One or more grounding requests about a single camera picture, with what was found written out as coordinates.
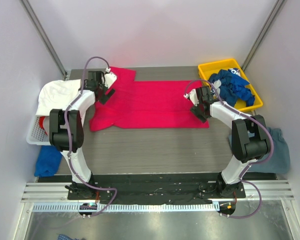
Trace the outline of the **pink t shirt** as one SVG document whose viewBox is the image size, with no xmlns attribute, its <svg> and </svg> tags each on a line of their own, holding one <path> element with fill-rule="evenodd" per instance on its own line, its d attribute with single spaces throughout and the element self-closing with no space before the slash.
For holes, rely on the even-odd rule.
<svg viewBox="0 0 300 240">
<path fill-rule="evenodd" d="M 193 104 L 184 98 L 188 80 L 136 81 L 137 72 L 111 67 L 117 76 L 114 94 L 106 102 L 95 103 L 89 129 L 97 132 L 109 127 L 122 129 L 207 129 L 191 112 Z"/>
</svg>

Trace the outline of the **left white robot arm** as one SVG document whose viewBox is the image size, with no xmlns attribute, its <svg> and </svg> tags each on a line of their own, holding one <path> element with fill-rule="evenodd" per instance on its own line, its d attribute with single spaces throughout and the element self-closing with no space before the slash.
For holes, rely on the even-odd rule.
<svg viewBox="0 0 300 240">
<path fill-rule="evenodd" d="M 53 108 L 49 113 L 49 142 L 66 159 L 72 175 L 68 189 L 69 196 L 92 199 L 97 187 L 84 153 L 84 118 L 86 111 L 96 102 L 105 104 L 115 93 L 112 85 L 117 76 L 106 68 L 105 71 L 89 71 L 81 80 L 77 93 L 63 108 Z"/>
</svg>

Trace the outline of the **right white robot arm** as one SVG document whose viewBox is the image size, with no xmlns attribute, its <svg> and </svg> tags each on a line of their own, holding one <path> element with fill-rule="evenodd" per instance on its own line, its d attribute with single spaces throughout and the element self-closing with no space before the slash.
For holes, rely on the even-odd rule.
<svg viewBox="0 0 300 240">
<path fill-rule="evenodd" d="M 215 186 L 220 197 L 230 197 L 252 165 L 274 150 L 265 119 L 261 115 L 244 114 L 214 98 L 208 86 L 192 89 L 184 98 L 193 104 L 191 112 L 203 123 L 208 118 L 215 118 L 231 129 L 232 158 L 218 174 Z"/>
</svg>

